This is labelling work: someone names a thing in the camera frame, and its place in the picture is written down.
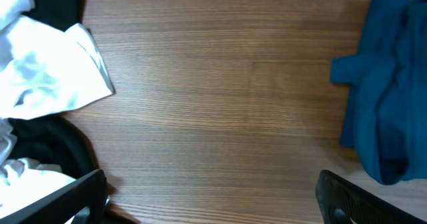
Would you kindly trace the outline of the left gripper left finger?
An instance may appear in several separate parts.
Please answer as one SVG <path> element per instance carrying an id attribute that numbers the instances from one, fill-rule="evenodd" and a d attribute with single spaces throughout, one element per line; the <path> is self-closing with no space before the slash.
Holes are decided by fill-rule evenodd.
<path id="1" fill-rule="evenodd" d="M 100 223 L 107 199 L 107 179 L 94 170 L 1 220 L 4 224 Z"/>

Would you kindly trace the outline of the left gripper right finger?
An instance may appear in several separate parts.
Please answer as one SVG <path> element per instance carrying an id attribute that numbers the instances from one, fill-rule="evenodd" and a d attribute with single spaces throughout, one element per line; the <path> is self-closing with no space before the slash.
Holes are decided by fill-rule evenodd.
<path id="1" fill-rule="evenodd" d="M 426 224 L 329 170 L 320 171 L 316 199 L 327 224 Z"/>

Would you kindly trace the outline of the blue polo shirt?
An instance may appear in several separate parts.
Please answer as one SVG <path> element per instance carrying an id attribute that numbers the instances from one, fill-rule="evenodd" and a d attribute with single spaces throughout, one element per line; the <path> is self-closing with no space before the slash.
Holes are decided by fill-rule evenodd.
<path id="1" fill-rule="evenodd" d="M 426 177 L 426 0 L 371 0 L 358 50 L 332 61 L 349 86 L 340 144 L 383 185 Z"/>

